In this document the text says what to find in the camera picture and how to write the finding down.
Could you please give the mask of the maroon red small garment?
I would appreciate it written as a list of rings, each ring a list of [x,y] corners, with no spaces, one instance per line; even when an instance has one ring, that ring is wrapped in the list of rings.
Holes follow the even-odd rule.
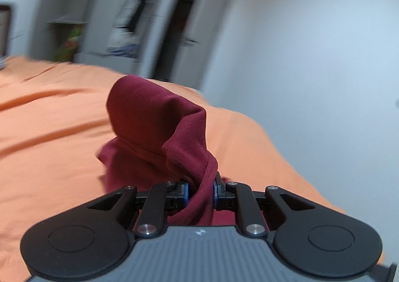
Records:
[[[98,153],[105,166],[106,192],[127,185],[148,191],[158,183],[185,181],[194,195],[183,210],[169,217],[169,224],[235,223],[232,212],[213,208],[218,163],[206,146],[203,107],[151,81],[127,75],[114,83],[106,108],[116,135]]]

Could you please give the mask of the pile of clothes in wardrobe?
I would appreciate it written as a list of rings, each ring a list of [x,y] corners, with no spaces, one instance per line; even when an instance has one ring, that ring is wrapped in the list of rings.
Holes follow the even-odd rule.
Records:
[[[114,19],[106,53],[137,59],[151,0],[122,0]]]

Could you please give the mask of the colourful bag in wardrobe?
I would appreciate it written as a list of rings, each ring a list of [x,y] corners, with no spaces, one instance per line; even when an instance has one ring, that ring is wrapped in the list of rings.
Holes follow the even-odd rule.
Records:
[[[55,55],[56,62],[72,62],[74,55],[79,49],[83,26],[76,25],[69,32],[65,42],[62,43],[60,49]]]

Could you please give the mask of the grey wardrobe with open doors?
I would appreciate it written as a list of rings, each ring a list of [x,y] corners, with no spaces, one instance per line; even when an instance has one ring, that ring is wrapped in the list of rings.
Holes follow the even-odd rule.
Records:
[[[144,60],[157,0],[151,0],[137,59],[106,53],[111,28],[122,0],[39,0],[28,55],[35,60],[55,62],[55,55],[69,32],[83,26],[79,49],[73,62],[138,74]]]

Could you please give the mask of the blue white checkered pillow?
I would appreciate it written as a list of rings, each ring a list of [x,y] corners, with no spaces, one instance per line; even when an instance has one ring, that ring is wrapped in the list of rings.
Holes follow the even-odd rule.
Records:
[[[0,57],[0,70],[3,70],[5,67],[6,67],[5,57],[1,56]]]

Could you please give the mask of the grey room door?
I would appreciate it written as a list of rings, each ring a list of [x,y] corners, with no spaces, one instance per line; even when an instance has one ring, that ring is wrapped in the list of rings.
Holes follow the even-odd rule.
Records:
[[[216,44],[229,0],[194,0],[170,80],[199,89]]]

